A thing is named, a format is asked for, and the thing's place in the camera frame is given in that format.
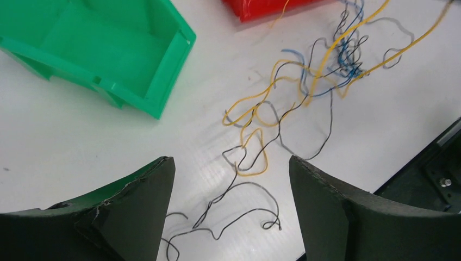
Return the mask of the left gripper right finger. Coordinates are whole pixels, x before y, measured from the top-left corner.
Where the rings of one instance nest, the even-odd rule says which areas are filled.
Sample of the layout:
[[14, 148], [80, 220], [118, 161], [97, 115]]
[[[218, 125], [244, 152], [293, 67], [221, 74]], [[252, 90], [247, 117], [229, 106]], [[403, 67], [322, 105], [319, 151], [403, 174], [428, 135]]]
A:
[[293, 156], [289, 178], [307, 260], [460, 260], [460, 215], [401, 204]]

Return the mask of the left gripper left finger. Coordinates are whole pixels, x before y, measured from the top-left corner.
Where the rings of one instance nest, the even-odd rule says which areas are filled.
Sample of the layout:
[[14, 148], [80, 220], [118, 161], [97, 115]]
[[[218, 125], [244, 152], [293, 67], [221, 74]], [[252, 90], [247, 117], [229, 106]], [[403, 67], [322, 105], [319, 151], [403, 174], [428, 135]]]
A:
[[47, 209], [1, 214], [1, 260], [156, 260], [175, 170], [160, 157]]

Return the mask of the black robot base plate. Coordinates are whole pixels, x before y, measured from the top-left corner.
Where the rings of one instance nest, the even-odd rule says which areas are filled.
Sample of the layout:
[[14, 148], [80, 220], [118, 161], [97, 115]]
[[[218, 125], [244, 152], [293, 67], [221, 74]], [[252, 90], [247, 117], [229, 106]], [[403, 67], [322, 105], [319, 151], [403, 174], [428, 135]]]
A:
[[413, 207], [460, 213], [460, 119], [374, 192]]

